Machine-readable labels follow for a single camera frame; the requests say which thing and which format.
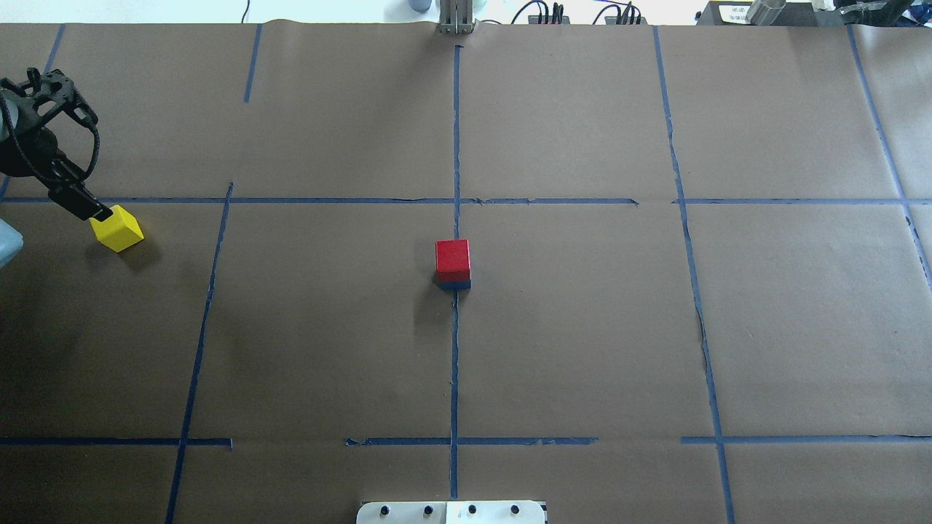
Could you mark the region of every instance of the metal bracket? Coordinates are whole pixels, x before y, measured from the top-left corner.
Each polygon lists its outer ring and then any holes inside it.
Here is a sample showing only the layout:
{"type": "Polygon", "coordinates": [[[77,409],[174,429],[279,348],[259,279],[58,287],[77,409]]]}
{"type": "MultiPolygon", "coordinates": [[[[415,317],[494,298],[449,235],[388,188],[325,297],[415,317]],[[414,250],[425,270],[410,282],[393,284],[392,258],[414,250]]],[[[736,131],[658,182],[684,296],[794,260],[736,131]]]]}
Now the metal bracket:
{"type": "Polygon", "coordinates": [[[473,0],[440,0],[437,33],[469,34],[473,27],[473,0]]]}
{"type": "Polygon", "coordinates": [[[356,524],[547,524],[546,507],[534,501],[365,503],[356,524]]]}

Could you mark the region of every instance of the label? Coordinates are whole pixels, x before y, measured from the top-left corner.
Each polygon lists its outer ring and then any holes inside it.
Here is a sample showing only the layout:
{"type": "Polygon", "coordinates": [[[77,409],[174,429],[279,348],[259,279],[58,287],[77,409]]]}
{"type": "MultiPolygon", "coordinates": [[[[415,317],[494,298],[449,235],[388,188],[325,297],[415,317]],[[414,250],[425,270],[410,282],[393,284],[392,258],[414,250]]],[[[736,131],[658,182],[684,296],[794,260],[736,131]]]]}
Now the label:
{"type": "Polygon", "coordinates": [[[719,6],[721,21],[750,24],[750,22],[747,21],[748,9],[750,9],[750,6],[719,6]]]}

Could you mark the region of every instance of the light blue cube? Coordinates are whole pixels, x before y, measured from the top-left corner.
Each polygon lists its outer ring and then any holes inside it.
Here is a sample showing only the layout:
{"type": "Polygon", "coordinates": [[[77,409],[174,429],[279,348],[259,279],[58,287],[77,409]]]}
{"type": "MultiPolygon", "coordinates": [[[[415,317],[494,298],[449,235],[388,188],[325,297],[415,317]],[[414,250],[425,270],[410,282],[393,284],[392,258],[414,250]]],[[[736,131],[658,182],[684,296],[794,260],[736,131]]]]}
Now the light blue cube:
{"type": "Polygon", "coordinates": [[[22,235],[10,224],[0,220],[0,268],[22,249],[22,235]]]}

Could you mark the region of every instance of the cube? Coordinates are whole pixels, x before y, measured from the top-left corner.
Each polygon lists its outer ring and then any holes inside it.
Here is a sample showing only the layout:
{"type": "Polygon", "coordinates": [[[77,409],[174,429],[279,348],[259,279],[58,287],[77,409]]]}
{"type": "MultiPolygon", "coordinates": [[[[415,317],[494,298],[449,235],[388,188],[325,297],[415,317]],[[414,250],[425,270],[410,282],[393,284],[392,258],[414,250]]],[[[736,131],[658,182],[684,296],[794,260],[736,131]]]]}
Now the cube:
{"type": "Polygon", "coordinates": [[[145,238],[139,229],[139,222],[119,205],[110,208],[114,213],[103,222],[90,219],[90,226],[94,229],[94,236],[101,244],[119,253],[131,245],[145,238]]]}
{"type": "Polygon", "coordinates": [[[469,289],[472,274],[469,241],[437,241],[437,282],[442,289],[469,289]]]}

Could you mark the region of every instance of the yellow cube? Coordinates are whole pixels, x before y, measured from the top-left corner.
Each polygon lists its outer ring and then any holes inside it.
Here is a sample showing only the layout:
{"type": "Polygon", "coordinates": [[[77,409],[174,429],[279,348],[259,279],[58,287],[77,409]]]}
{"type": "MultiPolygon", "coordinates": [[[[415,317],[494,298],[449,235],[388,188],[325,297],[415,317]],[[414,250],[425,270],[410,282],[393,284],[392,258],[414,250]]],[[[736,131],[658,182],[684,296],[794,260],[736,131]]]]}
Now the yellow cube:
{"type": "Polygon", "coordinates": [[[90,219],[97,241],[119,253],[145,238],[139,229],[139,222],[130,212],[118,205],[110,208],[110,211],[114,212],[113,215],[103,222],[90,219]]]}

